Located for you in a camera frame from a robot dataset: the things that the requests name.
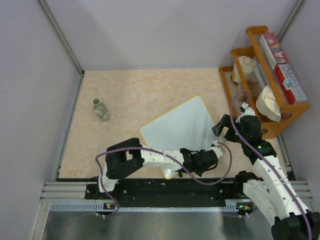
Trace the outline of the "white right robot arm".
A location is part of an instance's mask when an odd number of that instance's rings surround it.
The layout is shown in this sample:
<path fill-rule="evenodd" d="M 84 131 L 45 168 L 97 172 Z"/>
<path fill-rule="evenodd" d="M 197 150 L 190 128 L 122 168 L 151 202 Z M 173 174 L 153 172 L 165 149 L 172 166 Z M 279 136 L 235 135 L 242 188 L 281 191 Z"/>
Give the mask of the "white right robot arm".
<path fill-rule="evenodd" d="M 237 120 L 225 114 L 212 131 L 218 137 L 223 128 L 227 128 L 224 139 L 239 143 L 243 154 L 262 177 L 259 179 L 252 172 L 239 172 L 233 185 L 234 194 L 254 202 L 269 222 L 273 239 L 317 240 L 320 213 L 311 211 L 294 190 L 275 149 L 263 139 L 259 118 L 245 115 Z"/>

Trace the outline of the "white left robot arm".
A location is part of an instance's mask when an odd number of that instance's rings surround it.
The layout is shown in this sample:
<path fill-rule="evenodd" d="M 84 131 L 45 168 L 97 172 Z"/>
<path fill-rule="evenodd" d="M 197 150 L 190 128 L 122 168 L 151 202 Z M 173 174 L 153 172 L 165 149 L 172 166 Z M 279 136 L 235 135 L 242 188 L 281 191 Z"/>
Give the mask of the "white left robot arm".
<path fill-rule="evenodd" d="M 166 179 L 185 174 L 203 173 L 215 169 L 224 150 L 213 144 L 208 149 L 160 150 L 148 148 L 138 138 L 130 138 L 106 150 L 105 165 L 98 177 L 96 192 L 102 198 L 109 198 L 119 180 L 125 179 L 143 167 L 159 168 Z"/>

